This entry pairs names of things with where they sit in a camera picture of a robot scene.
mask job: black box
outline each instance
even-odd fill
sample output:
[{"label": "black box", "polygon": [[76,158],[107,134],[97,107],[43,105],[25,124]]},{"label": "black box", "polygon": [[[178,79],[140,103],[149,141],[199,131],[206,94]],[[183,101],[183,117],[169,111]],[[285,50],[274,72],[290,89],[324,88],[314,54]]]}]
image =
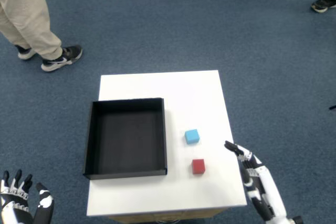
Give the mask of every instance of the black box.
[{"label": "black box", "polygon": [[166,175],[163,99],[93,102],[83,174],[89,179]]}]

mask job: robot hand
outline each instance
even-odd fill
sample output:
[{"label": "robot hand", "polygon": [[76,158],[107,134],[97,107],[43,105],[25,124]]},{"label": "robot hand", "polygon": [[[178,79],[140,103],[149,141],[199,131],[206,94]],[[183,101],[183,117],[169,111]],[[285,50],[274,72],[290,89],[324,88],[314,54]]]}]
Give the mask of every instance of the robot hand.
[{"label": "robot hand", "polygon": [[225,141],[243,164],[240,169],[249,199],[266,224],[303,224],[300,216],[287,219],[278,188],[267,167],[249,150]]},{"label": "robot hand", "polygon": [[28,208],[28,193],[33,182],[32,175],[19,185],[22,171],[18,170],[11,186],[8,184],[9,173],[4,172],[1,180],[0,196],[3,224],[50,224],[54,210],[54,199],[41,183],[36,185],[40,195],[40,202],[33,218]]}]

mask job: red object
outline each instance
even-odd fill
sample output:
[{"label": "red object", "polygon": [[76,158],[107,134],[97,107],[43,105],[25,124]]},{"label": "red object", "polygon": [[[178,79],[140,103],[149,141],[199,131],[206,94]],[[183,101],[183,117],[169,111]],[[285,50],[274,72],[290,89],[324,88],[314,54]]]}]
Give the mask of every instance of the red object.
[{"label": "red object", "polygon": [[204,159],[193,159],[193,174],[203,174],[205,172]]}]

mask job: sneaker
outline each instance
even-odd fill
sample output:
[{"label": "sneaker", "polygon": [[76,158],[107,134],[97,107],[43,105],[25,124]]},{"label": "sneaker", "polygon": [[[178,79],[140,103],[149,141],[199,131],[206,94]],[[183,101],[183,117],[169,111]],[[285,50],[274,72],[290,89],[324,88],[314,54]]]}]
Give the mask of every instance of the sneaker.
[{"label": "sneaker", "polygon": [[328,8],[334,7],[336,7],[336,1],[332,0],[317,0],[311,4],[311,8],[318,13],[324,13],[328,10]]},{"label": "sneaker", "polygon": [[18,57],[21,60],[29,60],[32,56],[34,56],[34,54],[36,54],[36,52],[34,50],[32,50],[31,48],[28,49],[24,49],[21,46],[15,45],[17,50],[19,50],[19,54]]},{"label": "sneaker", "polygon": [[51,72],[65,65],[75,63],[82,55],[83,49],[80,46],[63,48],[62,55],[56,60],[43,59],[41,68],[43,71]]}]

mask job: black shoe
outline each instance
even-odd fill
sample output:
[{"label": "black shoe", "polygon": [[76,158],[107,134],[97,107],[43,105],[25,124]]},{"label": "black shoe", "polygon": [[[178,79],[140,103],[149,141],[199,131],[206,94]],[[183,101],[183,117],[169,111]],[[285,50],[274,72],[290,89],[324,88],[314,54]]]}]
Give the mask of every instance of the black shoe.
[{"label": "black shoe", "polygon": [[336,1],[333,0],[317,0],[311,4],[313,8],[318,13],[324,13],[328,8],[336,7]]},{"label": "black shoe", "polygon": [[63,48],[62,55],[56,60],[43,60],[41,68],[43,71],[51,72],[65,65],[76,62],[82,55],[83,49],[80,46]]},{"label": "black shoe", "polygon": [[21,60],[28,60],[30,59],[32,56],[34,56],[34,54],[36,54],[36,52],[34,50],[32,50],[31,48],[28,49],[24,49],[21,46],[15,45],[17,50],[19,50],[19,54],[18,57]]}]

